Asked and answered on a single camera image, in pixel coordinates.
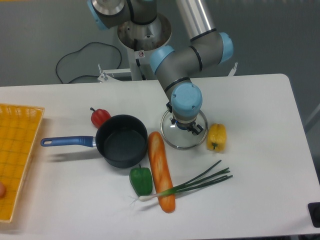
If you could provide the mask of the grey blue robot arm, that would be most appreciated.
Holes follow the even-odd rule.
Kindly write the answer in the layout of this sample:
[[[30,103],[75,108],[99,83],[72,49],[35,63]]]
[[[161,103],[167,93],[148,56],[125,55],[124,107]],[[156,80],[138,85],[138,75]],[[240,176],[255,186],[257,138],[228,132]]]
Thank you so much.
[[[190,45],[181,51],[168,45],[172,34],[168,19],[155,0],[89,0],[88,8],[100,29],[117,27],[118,39],[127,48],[133,80],[157,79],[168,98],[172,124],[197,136],[202,105],[201,91],[190,77],[230,59],[231,38],[218,32],[203,0],[179,0],[178,11]]]

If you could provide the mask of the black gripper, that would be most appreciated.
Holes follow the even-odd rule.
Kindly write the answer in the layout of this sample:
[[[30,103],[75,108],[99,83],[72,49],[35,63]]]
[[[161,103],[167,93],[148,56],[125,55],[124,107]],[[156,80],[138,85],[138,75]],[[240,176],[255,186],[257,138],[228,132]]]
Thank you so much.
[[[197,114],[191,119],[183,120],[174,115],[170,101],[166,104],[166,107],[169,113],[172,114],[172,117],[169,118],[172,125],[176,125],[181,130],[191,132],[194,136],[198,136],[204,130],[201,125],[196,124]]]

